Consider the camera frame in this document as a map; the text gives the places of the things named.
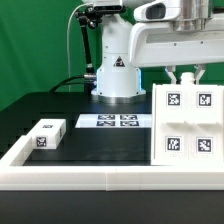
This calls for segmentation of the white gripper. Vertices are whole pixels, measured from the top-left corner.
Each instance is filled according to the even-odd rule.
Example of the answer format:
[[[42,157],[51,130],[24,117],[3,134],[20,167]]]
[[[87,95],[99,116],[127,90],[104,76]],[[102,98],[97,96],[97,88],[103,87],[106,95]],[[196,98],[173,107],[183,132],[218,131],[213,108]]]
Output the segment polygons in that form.
[[[165,67],[172,84],[176,67],[197,64],[199,82],[208,63],[224,62],[224,17],[214,16],[200,31],[173,30],[171,22],[137,23],[129,40],[129,61],[134,67]]]

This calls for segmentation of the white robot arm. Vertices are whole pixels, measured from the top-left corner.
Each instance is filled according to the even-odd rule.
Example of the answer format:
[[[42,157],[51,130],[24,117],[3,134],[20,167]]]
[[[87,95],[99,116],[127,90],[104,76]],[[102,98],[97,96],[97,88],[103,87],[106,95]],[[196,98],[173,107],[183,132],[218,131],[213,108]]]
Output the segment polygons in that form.
[[[145,95],[142,68],[224,62],[224,6],[211,0],[82,0],[102,20],[102,64],[92,96],[110,103]]]

